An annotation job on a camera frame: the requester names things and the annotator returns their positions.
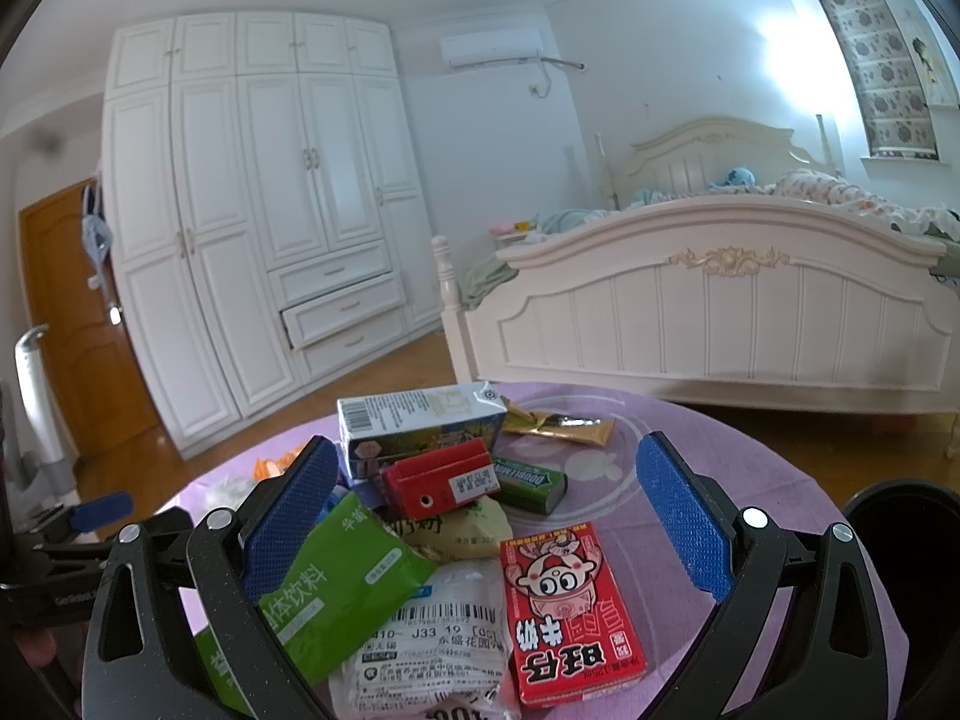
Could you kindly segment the hanging blue bag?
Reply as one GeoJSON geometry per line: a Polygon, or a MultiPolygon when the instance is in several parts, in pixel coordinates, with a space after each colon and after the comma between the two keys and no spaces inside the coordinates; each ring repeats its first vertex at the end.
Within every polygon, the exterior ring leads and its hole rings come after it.
{"type": "Polygon", "coordinates": [[[112,247],[112,231],[103,216],[103,194],[97,182],[85,185],[82,190],[80,234],[83,252],[93,268],[88,286],[106,291],[106,262],[112,247]]]}

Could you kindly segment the gold sachet wrapper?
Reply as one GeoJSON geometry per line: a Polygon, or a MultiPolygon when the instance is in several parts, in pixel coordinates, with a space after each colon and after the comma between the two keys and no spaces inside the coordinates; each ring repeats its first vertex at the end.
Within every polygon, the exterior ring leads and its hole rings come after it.
{"type": "Polygon", "coordinates": [[[547,411],[529,411],[506,400],[503,431],[516,436],[543,437],[573,444],[605,447],[613,434],[613,419],[563,415],[547,411]]]}

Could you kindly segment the green gum pack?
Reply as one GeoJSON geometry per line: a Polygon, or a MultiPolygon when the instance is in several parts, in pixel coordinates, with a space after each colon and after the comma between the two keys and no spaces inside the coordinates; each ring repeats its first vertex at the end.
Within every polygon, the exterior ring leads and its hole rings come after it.
{"type": "Polygon", "coordinates": [[[568,477],[563,472],[505,457],[494,457],[493,468],[500,484],[494,499],[519,511],[550,515],[566,496],[568,477]]]}

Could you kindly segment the red small box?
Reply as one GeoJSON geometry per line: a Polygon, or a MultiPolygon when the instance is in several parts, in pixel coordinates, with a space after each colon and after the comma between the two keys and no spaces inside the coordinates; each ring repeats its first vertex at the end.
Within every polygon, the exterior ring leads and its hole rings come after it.
{"type": "Polygon", "coordinates": [[[500,491],[493,458],[480,437],[399,460],[381,478],[389,504],[409,520],[448,514],[500,491]]]}

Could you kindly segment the blue plush toy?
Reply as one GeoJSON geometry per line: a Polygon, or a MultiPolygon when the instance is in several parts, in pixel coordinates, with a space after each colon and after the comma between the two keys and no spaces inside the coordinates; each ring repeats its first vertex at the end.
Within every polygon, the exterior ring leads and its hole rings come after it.
{"type": "Polygon", "coordinates": [[[757,179],[755,179],[754,173],[750,171],[748,167],[734,167],[734,169],[727,172],[724,179],[721,179],[719,182],[711,182],[709,187],[755,187],[755,185],[757,185],[757,179]]]}

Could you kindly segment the white wardrobe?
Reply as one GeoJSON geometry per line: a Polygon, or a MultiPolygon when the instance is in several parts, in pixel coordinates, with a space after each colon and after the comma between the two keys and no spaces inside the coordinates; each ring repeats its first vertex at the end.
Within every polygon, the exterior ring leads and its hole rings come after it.
{"type": "Polygon", "coordinates": [[[119,29],[101,166],[125,323],[183,457],[438,325],[382,23],[220,11],[119,29]]]}

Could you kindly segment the floral window blind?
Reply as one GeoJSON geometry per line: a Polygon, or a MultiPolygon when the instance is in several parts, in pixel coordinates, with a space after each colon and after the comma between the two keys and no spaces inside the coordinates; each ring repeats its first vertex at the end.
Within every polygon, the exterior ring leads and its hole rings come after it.
{"type": "Polygon", "coordinates": [[[939,160],[921,78],[887,0],[818,1],[851,76],[869,154],[939,160]]]}

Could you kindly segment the white labelled plastic bag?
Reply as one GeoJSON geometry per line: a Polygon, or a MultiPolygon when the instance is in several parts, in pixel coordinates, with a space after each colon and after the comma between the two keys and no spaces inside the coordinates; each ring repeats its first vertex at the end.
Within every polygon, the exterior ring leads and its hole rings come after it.
{"type": "Polygon", "coordinates": [[[340,718],[517,718],[500,562],[449,562],[327,681],[340,718]]]}

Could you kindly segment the black trash bin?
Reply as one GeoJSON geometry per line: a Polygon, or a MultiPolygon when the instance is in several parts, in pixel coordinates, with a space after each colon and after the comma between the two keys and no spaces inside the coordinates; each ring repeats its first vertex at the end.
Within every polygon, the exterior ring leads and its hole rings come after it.
{"type": "Polygon", "coordinates": [[[877,483],[848,500],[910,641],[896,715],[958,715],[958,494],[924,479],[877,483]]]}

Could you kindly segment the green solid drink pouch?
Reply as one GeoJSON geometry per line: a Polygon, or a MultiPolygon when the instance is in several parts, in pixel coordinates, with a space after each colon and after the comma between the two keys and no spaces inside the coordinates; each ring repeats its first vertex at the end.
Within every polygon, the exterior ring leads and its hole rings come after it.
{"type": "Polygon", "coordinates": [[[268,632],[313,688],[352,656],[404,603],[420,592],[436,564],[397,538],[354,494],[324,511],[325,493],[293,491],[249,527],[238,512],[217,509],[195,530],[189,566],[203,603],[239,577],[228,622],[210,621],[195,644],[220,702],[247,715],[242,691],[259,686],[277,695],[263,676],[238,679],[221,642],[244,660],[268,632]]]}

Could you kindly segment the purple round tablecloth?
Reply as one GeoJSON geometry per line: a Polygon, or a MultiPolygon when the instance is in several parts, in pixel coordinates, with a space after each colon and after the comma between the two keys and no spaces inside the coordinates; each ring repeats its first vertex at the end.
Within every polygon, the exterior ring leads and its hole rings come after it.
{"type": "MultiPolygon", "coordinates": [[[[612,559],[613,575],[640,631],[647,658],[646,676],[633,688],[555,709],[524,709],[524,718],[638,718],[680,663],[711,611],[711,596],[693,587],[636,479],[636,445],[643,434],[664,431],[688,465],[715,478],[739,507],[756,505],[780,527],[823,533],[832,523],[844,522],[838,505],[814,478],[766,445],[709,416],[605,388],[548,383],[513,383],[496,388],[526,408],[613,415],[617,424],[605,449],[501,434],[496,453],[532,465],[560,468],[568,475],[568,494],[547,520],[505,509],[514,534],[527,535],[567,523],[594,523],[605,557],[612,559]]],[[[286,450],[306,444],[314,434],[335,440],[337,417],[314,419],[254,445],[187,484],[161,509],[180,505],[197,522],[212,509],[208,505],[210,491],[226,493],[224,479],[250,478],[257,458],[281,457],[286,450]]],[[[884,626],[889,672],[885,717],[893,718],[910,644],[868,557],[866,562],[884,626]]]]}

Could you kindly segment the red cartoon milk box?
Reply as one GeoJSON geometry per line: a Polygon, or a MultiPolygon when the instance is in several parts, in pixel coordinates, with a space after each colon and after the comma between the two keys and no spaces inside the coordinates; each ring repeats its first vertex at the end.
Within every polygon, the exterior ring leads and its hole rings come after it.
{"type": "Polygon", "coordinates": [[[548,709],[646,673],[646,655],[589,523],[500,544],[512,671],[521,704],[548,709]]]}

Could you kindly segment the orange snack wrapper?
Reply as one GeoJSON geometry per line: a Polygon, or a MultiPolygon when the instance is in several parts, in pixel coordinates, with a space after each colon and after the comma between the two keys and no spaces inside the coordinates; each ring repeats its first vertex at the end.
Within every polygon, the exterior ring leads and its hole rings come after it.
{"type": "Polygon", "coordinates": [[[257,458],[252,476],[256,481],[278,478],[286,473],[301,454],[302,447],[286,452],[278,458],[257,458]]]}

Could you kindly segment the white blue milk carton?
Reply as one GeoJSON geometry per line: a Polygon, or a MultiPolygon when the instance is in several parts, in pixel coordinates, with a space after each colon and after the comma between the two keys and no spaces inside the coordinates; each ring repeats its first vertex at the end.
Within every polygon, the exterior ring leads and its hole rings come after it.
{"type": "Polygon", "coordinates": [[[358,481],[396,461],[473,439],[491,449],[507,414],[505,400],[488,382],[341,398],[343,468],[358,481]]]}

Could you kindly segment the white bed frame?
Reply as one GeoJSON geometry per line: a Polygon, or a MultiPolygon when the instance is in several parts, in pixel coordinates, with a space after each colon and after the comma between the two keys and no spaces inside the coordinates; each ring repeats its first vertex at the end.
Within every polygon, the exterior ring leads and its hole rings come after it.
{"type": "Polygon", "coordinates": [[[701,119],[607,172],[608,215],[500,252],[477,304],[431,244],[460,382],[618,388],[693,405],[932,415],[958,408],[957,220],[843,184],[791,133],[701,119]],[[711,188],[734,167],[755,187],[711,188]]]}

